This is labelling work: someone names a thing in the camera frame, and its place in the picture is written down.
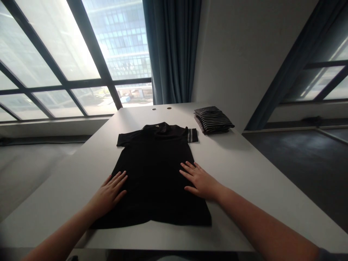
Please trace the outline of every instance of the white table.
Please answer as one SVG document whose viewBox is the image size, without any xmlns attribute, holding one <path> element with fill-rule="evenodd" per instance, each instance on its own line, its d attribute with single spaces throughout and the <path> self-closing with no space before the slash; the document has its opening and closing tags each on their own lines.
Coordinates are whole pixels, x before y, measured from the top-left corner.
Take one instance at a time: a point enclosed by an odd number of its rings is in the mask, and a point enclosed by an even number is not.
<svg viewBox="0 0 348 261">
<path fill-rule="evenodd" d="M 207 105 L 120 109 L 1 223 L 3 247 L 35 247 L 82 208 L 117 162 L 123 149 L 116 147 L 119 133 L 163 121 L 199 130 L 193 111 L 203 106 Z M 348 253 L 348 235 L 241 134 L 232 130 L 205 136 L 199 130 L 198 139 L 199 142 L 190 144 L 193 157 L 218 181 L 318 246 L 334 253 Z M 150 221 L 132 227 L 88 231 L 76 247 L 253 251 L 219 206 L 208 203 L 208 207 L 211 228 Z"/>
</svg>

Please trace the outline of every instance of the hand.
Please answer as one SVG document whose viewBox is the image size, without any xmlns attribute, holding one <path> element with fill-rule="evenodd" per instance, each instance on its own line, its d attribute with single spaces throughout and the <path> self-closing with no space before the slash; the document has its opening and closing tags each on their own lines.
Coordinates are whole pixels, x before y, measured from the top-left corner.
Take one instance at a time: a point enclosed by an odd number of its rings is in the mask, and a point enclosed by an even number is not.
<svg viewBox="0 0 348 261">
<path fill-rule="evenodd" d="M 217 201 L 218 194 L 224 186 L 217 182 L 216 179 L 209 175 L 196 162 L 194 163 L 195 166 L 188 161 L 186 161 L 186 164 L 187 166 L 181 163 L 181 166 L 188 173 L 182 170 L 179 171 L 185 178 L 191 181 L 196 188 L 186 186 L 185 190 L 201 198 Z"/>
<path fill-rule="evenodd" d="M 121 200 L 121 198 L 126 194 L 125 190 L 119 193 L 122 185 L 128 178 L 128 176 L 125 175 L 125 171 L 122 174 L 121 172 L 118 172 L 112 178 L 112 180 L 110 180 L 110 175 L 107 180 L 104 181 L 100 189 L 94 194 L 91 200 L 87 203 L 85 210 L 93 215 L 95 220 L 104 216 L 106 213 L 112 210 Z"/>
</svg>

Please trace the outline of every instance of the white wall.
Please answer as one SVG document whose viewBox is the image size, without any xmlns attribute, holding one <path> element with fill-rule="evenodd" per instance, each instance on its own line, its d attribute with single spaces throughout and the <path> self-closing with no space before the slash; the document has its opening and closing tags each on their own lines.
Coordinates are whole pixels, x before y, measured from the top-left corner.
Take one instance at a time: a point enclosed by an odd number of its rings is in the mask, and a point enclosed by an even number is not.
<svg viewBox="0 0 348 261">
<path fill-rule="evenodd" d="M 242 132 L 318 0 L 203 0 L 192 101 Z"/>
<path fill-rule="evenodd" d="M 348 102 L 281 105 L 273 111 L 268 122 L 300 121 L 316 116 L 324 119 L 348 118 Z"/>
</svg>

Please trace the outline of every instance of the floor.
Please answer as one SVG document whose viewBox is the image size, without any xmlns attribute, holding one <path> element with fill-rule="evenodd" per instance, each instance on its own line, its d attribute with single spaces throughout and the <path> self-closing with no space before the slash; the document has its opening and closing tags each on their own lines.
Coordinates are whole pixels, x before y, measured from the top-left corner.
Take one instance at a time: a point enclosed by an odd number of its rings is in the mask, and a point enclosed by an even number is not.
<svg viewBox="0 0 348 261">
<path fill-rule="evenodd" d="M 348 129 L 325 131 L 348 141 Z M 243 136 L 348 233 L 348 145 L 315 130 Z"/>
<path fill-rule="evenodd" d="M 0 147 L 0 222 L 33 193 L 65 157 L 82 144 Z"/>
</svg>

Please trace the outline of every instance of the folded clothing stack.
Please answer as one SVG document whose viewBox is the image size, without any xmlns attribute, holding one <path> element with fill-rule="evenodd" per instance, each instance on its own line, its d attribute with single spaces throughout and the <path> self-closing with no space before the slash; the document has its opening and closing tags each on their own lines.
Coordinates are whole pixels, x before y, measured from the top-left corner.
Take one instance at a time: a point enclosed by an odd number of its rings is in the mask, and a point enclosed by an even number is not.
<svg viewBox="0 0 348 261">
<path fill-rule="evenodd" d="M 195 110 L 195 120 L 204 134 L 228 132 L 232 122 L 215 106 Z"/>
</svg>

